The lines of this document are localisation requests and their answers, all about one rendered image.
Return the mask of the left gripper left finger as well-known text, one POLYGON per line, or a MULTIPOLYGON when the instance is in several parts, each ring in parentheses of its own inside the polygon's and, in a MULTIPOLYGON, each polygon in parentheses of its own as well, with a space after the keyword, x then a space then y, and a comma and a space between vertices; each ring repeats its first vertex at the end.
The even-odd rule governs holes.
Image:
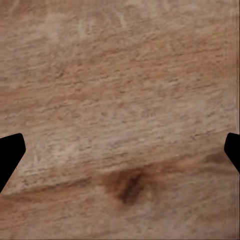
POLYGON ((0 193, 26 153, 22 133, 0 138, 0 193))

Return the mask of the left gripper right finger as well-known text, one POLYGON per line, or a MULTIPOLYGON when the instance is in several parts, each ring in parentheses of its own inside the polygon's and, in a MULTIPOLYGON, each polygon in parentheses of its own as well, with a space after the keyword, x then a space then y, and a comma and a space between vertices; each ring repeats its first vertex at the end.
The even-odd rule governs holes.
POLYGON ((240 135, 229 133, 227 135, 224 151, 240 173, 240 135))

